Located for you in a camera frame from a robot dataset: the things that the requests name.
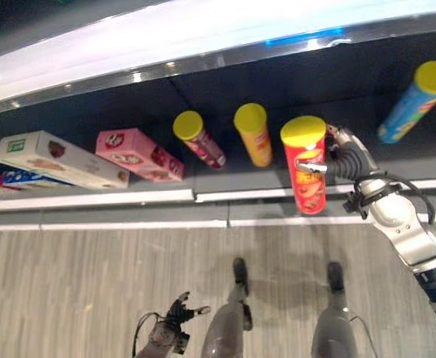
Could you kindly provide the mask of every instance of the blue light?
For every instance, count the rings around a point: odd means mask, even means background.
[[[330,28],[328,30],[310,32],[307,34],[299,34],[289,37],[281,37],[275,40],[266,40],[266,46],[286,45],[289,43],[298,43],[300,41],[307,41],[310,39],[318,39],[320,37],[341,36],[344,33],[343,28]]]

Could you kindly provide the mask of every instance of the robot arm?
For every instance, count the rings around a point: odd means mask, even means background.
[[[434,220],[431,204],[426,202],[429,224],[423,224],[412,202],[400,192],[401,186],[392,182],[405,183],[427,200],[418,188],[380,170],[360,140],[347,129],[328,125],[327,133],[333,141],[330,150],[335,160],[327,164],[300,163],[300,169],[355,182],[355,192],[350,194],[345,209],[359,211],[363,219],[370,216],[373,226],[389,238],[411,270],[436,313],[436,231],[431,226]]]

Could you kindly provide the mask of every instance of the wooden floor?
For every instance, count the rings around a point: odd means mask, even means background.
[[[223,304],[237,255],[253,280],[244,357],[309,357],[329,260],[343,263],[350,309],[380,357],[436,357],[436,316],[370,225],[0,233],[0,357],[129,357],[143,313],[165,313],[186,290],[189,307]],[[200,356],[211,318],[184,326],[185,357]]]

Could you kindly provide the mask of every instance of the can lid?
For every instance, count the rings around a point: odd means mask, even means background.
[[[195,138],[203,130],[203,119],[198,112],[187,110],[182,112],[173,123],[174,135],[181,140]]]
[[[268,115],[262,105],[246,103],[240,106],[234,115],[234,126],[238,131],[254,132],[262,128]]]
[[[436,95],[436,61],[428,61],[418,67],[414,81],[422,91]]]
[[[322,118],[301,116],[285,123],[280,130],[280,138],[285,145],[306,147],[321,140],[326,133],[326,124]]]

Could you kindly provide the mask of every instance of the dark red pringles can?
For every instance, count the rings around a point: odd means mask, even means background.
[[[174,120],[173,132],[208,166],[220,169],[226,163],[223,151],[209,135],[198,112],[181,113]]]
[[[297,164],[325,162],[325,134],[325,122],[315,116],[292,119],[280,131],[297,209],[304,214],[325,209],[325,177],[299,170]]]

